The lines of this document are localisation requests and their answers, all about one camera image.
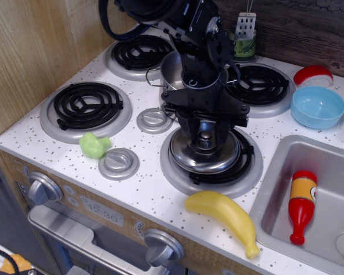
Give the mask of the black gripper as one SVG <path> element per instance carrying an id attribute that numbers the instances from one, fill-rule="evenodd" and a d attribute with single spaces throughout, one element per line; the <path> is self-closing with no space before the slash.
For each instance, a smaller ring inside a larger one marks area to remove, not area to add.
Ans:
<path id="1" fill-rule="evenodd" d="M 227 89 L 217 90 L 182 88 L 162 92 L 161 99 L 177 110 L 177 120 L 184 134 L 196 141 L 200 128 L 199 114 L 204 119 L 218 121 L 214 127 L 216 143 L 224 144 L 230 132 L 230 124 L 246 127 L 250 107 L 231 96 Z"/>

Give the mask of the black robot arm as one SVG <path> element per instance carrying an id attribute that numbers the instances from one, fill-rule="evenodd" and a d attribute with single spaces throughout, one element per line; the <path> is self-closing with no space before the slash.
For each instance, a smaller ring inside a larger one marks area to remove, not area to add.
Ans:
<path id="1" fill-rule="evenodd" d="M 219 8 L 213 1 L 115 1 L 114 4 L 138 26 L 124 34 L 111 31 L 106 16 L 103 25 L 118 41 L 129 41 L 155 26 L 168 34 L 182 63 L 184 88 L 164 92 L 185 134 L 197 139 L 200 121 L 215 123 L 216 142 L 226 142 L 235 125 L 246 126 L 249 109 L 228 97 L 229 83 L 223 73 L 233 63 L 234 44 L 224 30 Z"/>

